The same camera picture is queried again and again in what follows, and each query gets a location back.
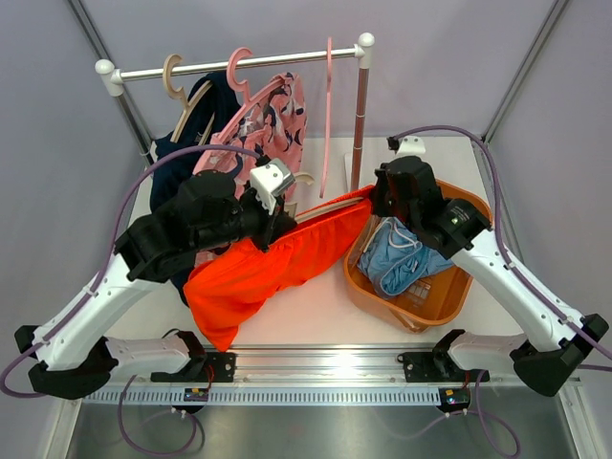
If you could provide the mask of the orange shorts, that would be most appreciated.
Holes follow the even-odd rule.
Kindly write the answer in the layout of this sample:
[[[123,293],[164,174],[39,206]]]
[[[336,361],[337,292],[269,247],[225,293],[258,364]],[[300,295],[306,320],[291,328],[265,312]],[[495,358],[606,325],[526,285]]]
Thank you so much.
[[[197,266],[184,286],[187,306],[214,348],[229,350],[240,325],[276,293],[298,287],[338,262],[361,233],[372,212],[372,186],[332,201],[364,200],[297,226],[260,251],[250,239],[232,244],[214,260]]]

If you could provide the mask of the light blue shorts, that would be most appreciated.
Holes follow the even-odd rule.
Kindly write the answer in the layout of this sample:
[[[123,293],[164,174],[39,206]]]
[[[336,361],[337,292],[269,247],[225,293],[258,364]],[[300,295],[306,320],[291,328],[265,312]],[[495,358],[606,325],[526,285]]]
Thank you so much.
[[[357,266],[376,295],[389,299],[403,294],[417,280],[442,273],[454,264],[425,246],[398,218],[385,217],[367,239]]]

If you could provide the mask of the pink patterned shorts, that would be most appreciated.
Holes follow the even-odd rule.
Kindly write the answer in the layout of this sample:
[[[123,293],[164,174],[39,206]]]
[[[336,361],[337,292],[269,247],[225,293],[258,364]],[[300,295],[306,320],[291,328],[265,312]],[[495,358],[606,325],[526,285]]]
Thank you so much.
[[[301,166],[303,141],[307,130],[307,109],[301,77],[281,74],[283,85],[258,102],[229,132],[226,143],[280,159],[293,173]],[[255,158],[225,150],[208,150],[195,165],[195,174],[203,170],[236,171],[235,195],[245,191]]]

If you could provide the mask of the pink plastic hanger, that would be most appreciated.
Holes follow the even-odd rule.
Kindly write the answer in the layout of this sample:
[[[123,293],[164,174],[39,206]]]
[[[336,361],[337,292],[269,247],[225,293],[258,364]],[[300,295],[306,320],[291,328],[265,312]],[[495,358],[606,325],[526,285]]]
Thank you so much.
[[[326,98],[325,98],[325,124],[324,124],[324,143],[323,143],[323,165],[320,177],[319,198],[322,199],[325,194],[325,188],[328,177],[329,155],[330,155],[330,140],[331,140],[331,110],[332,110],[332,48],[333,38],[330,36],[327,39],[326,47]]]
[[[219,148],[230,138],[230,134],[233,129],[238,126],[239,121],[243,119],[257,103],[262,101],[273,90],[284,84],[283,76],[275,76],[266,86],[252,95],[249,81],[247,79],[239,80],[237,77],[237,69],[274,66],[286,62],[289,62],[289,59],[285,55],[252,58],[251,50],[246,47],[238,48],[230,55],[226,71],[227,82],[230,89],[242,96],[242,105],[225,127],[220,132],[211,136],[211,142],[216,148]]]

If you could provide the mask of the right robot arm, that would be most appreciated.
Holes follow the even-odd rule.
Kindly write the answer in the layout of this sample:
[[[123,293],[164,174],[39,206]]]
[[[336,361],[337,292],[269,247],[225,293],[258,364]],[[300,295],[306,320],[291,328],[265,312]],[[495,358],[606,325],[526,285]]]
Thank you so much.
[[[433,350],[437,375],[516,374],[534,392],[556,395],[597,348],[609,329],[606,320],[563,303],[506,250],[490,217],[464,198],[443,194],[419,157],[383,163],[375,176],[374,214],[399,218],[425,246],[479,282],[521,329],[514,336],[449,332]]]

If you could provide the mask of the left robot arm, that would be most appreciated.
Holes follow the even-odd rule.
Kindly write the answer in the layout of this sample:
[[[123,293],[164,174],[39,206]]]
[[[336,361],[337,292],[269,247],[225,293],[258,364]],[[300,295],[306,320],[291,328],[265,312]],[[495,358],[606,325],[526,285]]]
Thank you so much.
[[[106,333],[144,296],[193,267],[199,252],[243,239],[265,250],[293,229],[284,195],[294,183],[294,175],[272,161],[251,170],[249,187],[237,197],[228,173],[204,170],[136,219],[115,239],[92,282],[60,314],[16,331],[20,352],[36,360],[28,372],[34,396],[77,400],[113,379],[138,375],[155,383],[207,378],[207,351],[191,332],[160,339],[113,339]]]

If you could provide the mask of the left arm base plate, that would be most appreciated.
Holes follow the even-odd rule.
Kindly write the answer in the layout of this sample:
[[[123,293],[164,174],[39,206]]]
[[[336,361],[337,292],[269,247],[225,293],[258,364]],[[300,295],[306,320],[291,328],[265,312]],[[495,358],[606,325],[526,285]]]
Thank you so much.
[[[206,352],[197,356],[176,373],[154,372],[153,383],[232,383],[235,374],[236,354]]]

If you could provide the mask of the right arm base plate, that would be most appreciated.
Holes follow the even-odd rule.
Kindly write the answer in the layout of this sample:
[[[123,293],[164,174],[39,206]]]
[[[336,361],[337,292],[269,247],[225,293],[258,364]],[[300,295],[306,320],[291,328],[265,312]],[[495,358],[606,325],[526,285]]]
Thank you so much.
[[[481,369],[461,369],[446,354],[432,351],[408,351],[396,361],[404,370],[407,383],[474,383]]]

